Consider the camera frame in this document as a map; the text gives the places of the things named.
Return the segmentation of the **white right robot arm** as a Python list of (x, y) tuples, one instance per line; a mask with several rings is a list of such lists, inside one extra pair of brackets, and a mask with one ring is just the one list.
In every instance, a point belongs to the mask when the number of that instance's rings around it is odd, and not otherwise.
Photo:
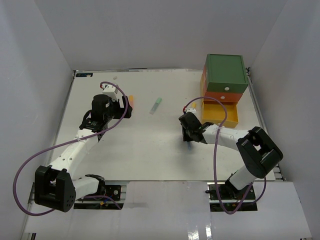
[(266, 177), (284, 157), (280, 148), (261, 127), (235, 130), (210, 122), (202, 124), (192, 112), (184, 113), (178, 120), (182, 126), (184, 142), (220, 145), (240, 153), (244, 166), (221, 187), (233, 200), (242, 196), (254, 180)]

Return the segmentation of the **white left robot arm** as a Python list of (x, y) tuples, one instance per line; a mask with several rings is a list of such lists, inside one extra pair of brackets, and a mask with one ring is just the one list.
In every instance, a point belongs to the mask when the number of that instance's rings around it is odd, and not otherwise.
[(127, 96), (114, 100), (105, 94), (93, 97), (91, 109), (82, 119), (75, 142), (48, 166), (35, 171), (34, 202), (47, 208), (68, 212), (76, 200), (99, 200), (105, 196), (105, 179), (96, 174), (74, 177), (79, 164), (105, 134), (111, 120), (129, 119), (132, 107)]

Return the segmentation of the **orange cap highlighter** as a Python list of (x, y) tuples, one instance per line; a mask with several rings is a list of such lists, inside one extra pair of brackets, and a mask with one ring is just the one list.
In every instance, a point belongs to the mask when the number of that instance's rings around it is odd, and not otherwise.
[(129, 95), (128, 96), (128, 100), (129, 100), (129, 105), (133, 109), (134, 108), (134, 96), (133, 95)]

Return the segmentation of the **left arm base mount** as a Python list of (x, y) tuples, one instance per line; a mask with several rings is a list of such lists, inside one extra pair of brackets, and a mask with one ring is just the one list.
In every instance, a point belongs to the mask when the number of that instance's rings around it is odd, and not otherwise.
[(98, 193), (93, 193), (75, 201), (78, 210), (121, 210), (126, 194), (121, 185), (106, 185)]

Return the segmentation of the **green drawer box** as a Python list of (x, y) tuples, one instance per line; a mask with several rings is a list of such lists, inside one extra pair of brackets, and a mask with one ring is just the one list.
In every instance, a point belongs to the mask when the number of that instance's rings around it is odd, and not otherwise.
[(208, 92), (242, 94), (249, 85), (241, 55), (208, 54), (203, 77)]

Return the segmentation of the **green cap highlighter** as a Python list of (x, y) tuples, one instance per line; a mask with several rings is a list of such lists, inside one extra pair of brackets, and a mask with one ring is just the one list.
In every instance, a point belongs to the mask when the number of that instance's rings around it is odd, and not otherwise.
[(162, 98), (161, 98), (161, 97), (158, 97), (158, 98), (156, 99), (155, 103), (153, 104), (151, 110), (149, 111), (149, 113), (150, 113), (151, 115), (153, 115), (153, 114), (156, 112), (156, 110), (157, 110), (157, 108), (159, 107), (159, 105), (160, 105), (161, 102), (162, 102)]

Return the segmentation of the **yellow drawer box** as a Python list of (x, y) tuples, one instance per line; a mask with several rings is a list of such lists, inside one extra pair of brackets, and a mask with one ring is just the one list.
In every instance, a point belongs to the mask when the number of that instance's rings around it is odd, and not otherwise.
[[(238, 111), (236, 102), (221, 102), (227, 110), (227, 119), (223, 126), (227, 128), (235, 128), (238, 123)], [(202, 123), (210, 122), (219, 125), (225, 118), (223, 107), (215, 100), (203, 98), (201, 100), (200, 121)]]

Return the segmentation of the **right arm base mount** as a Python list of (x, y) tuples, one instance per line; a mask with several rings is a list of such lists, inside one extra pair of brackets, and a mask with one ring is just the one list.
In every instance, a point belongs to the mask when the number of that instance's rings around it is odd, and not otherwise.
[[(224, 187), (224, 184), (218, 185), (218, 191), (221, 197), (221, 201), (228, 212), (232, 212), (239, 205), (246, 189), (247, 188), (245, 188), (243, 190), (243, 193), (240, 195), (232, 195)], [(223, 212), (223, 209), (220, 206), (219, 199), (217, 196), (216, 186), (213, 183), (207, 185), (207, 190), (205, 191), (205, 193), (208, 194), (210, 211), (212, 213)], [(251, 187), (238, 211), (256, 212), (258, 210), (257, 204), (254, 203), (256, 198), (257, 196), (255, 190), (253, 187)]]

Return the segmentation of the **orange drawer box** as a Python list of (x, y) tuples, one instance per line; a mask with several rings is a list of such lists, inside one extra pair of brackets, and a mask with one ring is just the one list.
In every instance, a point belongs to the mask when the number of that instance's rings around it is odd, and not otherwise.
[(209, 91), (207, 89), (207, 70), (206, 66), (204, 66), (200, 80), (200, 96), (212, 97), (226, 103), (238, 103), (243, 93)]

